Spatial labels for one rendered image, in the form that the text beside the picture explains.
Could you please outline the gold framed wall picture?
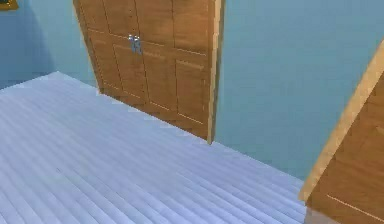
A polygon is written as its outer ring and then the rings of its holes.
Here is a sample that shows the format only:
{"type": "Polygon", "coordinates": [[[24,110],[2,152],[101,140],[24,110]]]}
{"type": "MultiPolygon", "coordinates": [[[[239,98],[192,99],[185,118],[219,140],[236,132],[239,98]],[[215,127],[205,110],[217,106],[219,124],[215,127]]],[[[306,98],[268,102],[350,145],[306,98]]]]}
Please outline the gold framed wall picture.
{"type": "Polygon", "coordinates": [[[17,10],[18,4],[16,0],[0,0],[0,11],[17,10]]]}

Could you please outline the brown wooden room door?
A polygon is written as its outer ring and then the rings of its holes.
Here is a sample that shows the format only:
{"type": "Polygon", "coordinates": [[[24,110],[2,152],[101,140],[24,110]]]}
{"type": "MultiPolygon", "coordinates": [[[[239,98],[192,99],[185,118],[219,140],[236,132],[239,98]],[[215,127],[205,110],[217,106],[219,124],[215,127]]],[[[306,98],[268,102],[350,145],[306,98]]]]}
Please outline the brown wooden room door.
{"type": "Polygon", "coordinates": [[[384,39],[299,193],[304,224],[384,224],[384,39]]]}
{"type": "Polygon", "coordinates": [[[72,0],[100,93],[211,143],[223,1],[72,0]]]}

